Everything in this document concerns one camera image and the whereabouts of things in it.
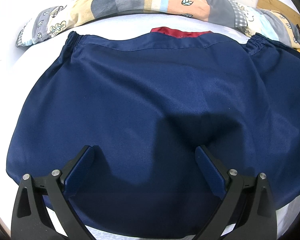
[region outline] white bed sheet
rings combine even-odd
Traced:
[[[26,52],[14,43],[18,31],[29,20],[34,11],[53,6],[64,0],[0,0],[0,217],[10,227],[12,208],[18,189],[17,184],[5,172],[6,155],[19,113],[29,91],[41,74],[58,57],[70,31],[79,34],[95,34],[107,39],[124,40],[148,33],[152,28],[167,26],[183,31],[213,31],[222,33],[245,43],[247,37],[230,28],[205,23],[195,19],[167,15],[128,15],[96,21],[61,33],[53,39],[36,44]],[[255,6],[257,0],[237,0]],[[294,7],[290,0],[281,0]],[[278,236],[282,235],[300,211],[300,196],[277,211]],[[59,232],[61,225],[53,211],[49,211]],[[136,239],[117,236],[90,228],[98,239]]]

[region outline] elastic waistband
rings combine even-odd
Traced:
[[[205,33],[198,37],[176,38],[159,32],[146,33],[129,40],[108,40],[96,35],[79,35],[71,32],[66,41],[66,46],[85,46],[95,44],[121,51],[136,51],[142,49],[182,49],[182,48],[207,48],[220,42],[234,42],[235,40],[219,33]]]
[[[255,35],[251,36],[251,38],[248,40],[247,44],[243,44],[243,48],[249,55],[253,55],[260,51],[265,45],[271,46],[271,47],[276,47],[280,49],[284,49],[288,52],[295,52],[294,49],[291,47],[283,44],[280,41],[273,41],[260,33],[256,33]]]

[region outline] gray checkered pattern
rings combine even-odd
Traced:
[[[22,28],[21,32],[18,35],[17,47],[25,46],[24,44],[22,44],[22,35],[23,35],[23,30],[25,29],[25,27]]]
[[[228,0],[234,10],[234,15],[235,15],[235,27],[244,27],[248,26],[247,20],[245,15],[242,13],[240,10],[238,4],[234,0]]]

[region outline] seam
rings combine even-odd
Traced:
[[[182,47],[182,48],[159,48],[159,47],[157,47],[157,48],[145,48],[145,49],[189,49],[189,48],[206,49],[206,48],[209,48],[212,45],[223,43],[223,42],[237,42],[237,41],[219,41],[219,42],[210,44],[210,45],[208,45],[206,47],[192,47],[192,46],[191,47]],[[79,47],[84,47],[84,46],[86,46],[88,44],[94,44],[94,45],[98,45],[98,46],[105,47],[105,48],[108,48],[108,49],[113,49],[113,50],[118,50],[118,51],[124,51],[124,52],[132,52],[132,51],[145,50],[145,49],[134,49],[134,50],[114,49],[114,48],[111,48],[111,47],[108,47],[108,46],[104,46],[104,45],[101,45],[101,44],[97,44],[97,43],[93,43],[93,42],[89,42],[89,43],[86,43],[84,45],[80,45]]]
[[[75,43],[74,43],[74,48],[78,45],[78,43],[81,41],[81,38],[82,38],[82,35],[78,35],[78,37],[77,37],[77,39],[76,39],[76,41],[75,41]]]

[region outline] blue gripper pad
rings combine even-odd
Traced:
[[[200,146],[195,149],[194,158],[212,193],[223,199],[226,195],[226,182]]]
[[[63,196],[66,199],[76,195],[93,160],[94,150],[89,146],[65,179]]]

